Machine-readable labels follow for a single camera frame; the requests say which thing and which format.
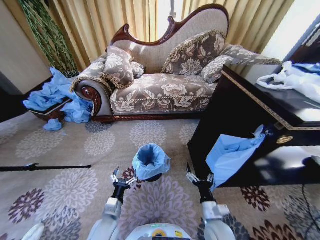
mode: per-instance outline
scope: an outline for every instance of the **wooden sofa leg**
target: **wooden sofa leg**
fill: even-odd
[[[102,104],[99,92],[91,86],[84,86],[81,91],[86,98],[93,102],[93,117],[97,116]]]

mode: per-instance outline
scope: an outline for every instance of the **wall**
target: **wall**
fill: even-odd
[[[320,0],[295,0],[262,55],[283,61],[320,13]]]
[[[25,94],[51,77],[49,68],[0,1],[0,71]]]

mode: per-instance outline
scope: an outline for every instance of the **curtain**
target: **curtain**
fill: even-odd
[[[176,0],[182,5],[177,16],[185,19],[205,4],[223,5],[230,18],[226,42],[261,53],[294,0]]]
[[[84,70],[105,52],[126,23],[130,34],[153,42],[157,36],[158,0],[49,0],[48,9],[63,31],[77,68]]]
[[[34,38],[47,57],[50,65],[66,77],[78,75],[73,56],[59,27],[39,0],[18,0]]]

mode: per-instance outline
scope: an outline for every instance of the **cable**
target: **cable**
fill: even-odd
[[[308,200],[307,200],[307,197],[306,197],[306,194],[305,194],[305,186],[306,186],[305,183],[302,184],[302,195],[303,195],[303,198],[304,198],[304,200],[305,200],[306,207],[308,208],[308,213],[309,213],[309,215],[310,215],[310,217],[311,217],[311,219],[312,219],[312,221],[313,221],[313,224],[316,226],[316,228],[317,228],[318,231],[320,232],[320,227],[319,227],[317,221],[315,220],[314,216],[312,216],[312,213],[311,213],[310,204],[309,204],[309,202],[308,202]]]

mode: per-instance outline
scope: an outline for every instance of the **patterned rug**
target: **patterned rug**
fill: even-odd
[[[181,226],[204,239],[200,195],[186,178],[187,143],[198,120],[63,123],[57,132],[26,113],[0,124],[0,165],[71,166],[91,169],[0,173],[0,240],[19,240],[43,222],[44,240],[85,240],[113,193],[110,174],[119,166],[133,175],[141,145],[156,143],[171,157],[171,170],[156,182],[127,190],[119,221],[120,239],[144,224]],[[231,214],[223,221],[237,240],[320,239],[320,185],[218,188],[214,196]]]

